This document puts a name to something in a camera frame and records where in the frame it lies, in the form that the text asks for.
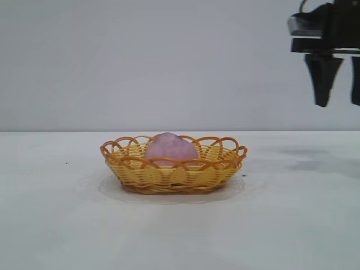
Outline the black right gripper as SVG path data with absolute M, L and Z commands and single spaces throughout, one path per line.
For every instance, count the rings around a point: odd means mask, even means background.
M 313 86 L 314 102 L 327 107 L 342 58 L 324 54 L 359 54 L 359 1 L 332 1 L 312 11 L 290 16 L 291 52 L 309 53 L 305 63 Z M 351 102 L 360 105 L 360 58 L 352 56 L 353 83 Z

